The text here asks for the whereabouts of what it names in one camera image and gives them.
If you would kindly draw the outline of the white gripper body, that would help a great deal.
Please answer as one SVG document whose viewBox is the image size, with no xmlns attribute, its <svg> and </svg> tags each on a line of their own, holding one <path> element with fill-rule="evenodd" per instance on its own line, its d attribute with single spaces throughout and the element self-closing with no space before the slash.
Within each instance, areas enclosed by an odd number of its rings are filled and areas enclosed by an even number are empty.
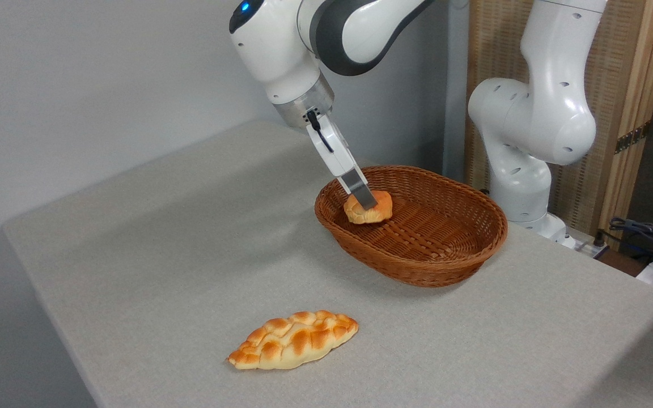
<svg viewBox="0 0 653 408">
<path fill-rule="evenodd" d="M 307 113 L 306 119 L 311 141 L 334 177 L 358 166 L 340 129 L 328 114 Z"/>
</svg>

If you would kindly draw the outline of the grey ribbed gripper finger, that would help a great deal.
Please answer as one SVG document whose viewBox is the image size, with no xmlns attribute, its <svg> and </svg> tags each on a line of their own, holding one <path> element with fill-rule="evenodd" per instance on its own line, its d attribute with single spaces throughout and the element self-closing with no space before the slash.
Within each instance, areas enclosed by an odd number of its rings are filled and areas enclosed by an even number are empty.
<svg viewBox="0 0 653 408">
<path fill-rule="evenodd" d="M 342 185 L 345 193 L 348 196 L 355 197 L 358 204 L 360 204 L 365 211 L 373 209 L 378 204 L 378 201 L 373 196 L 373 193 L 368 186 L 368 181 L 363 175 L 358 166 L 352 168 L 347 173 L 338 176 L 338 181 Z"/>
</svg>

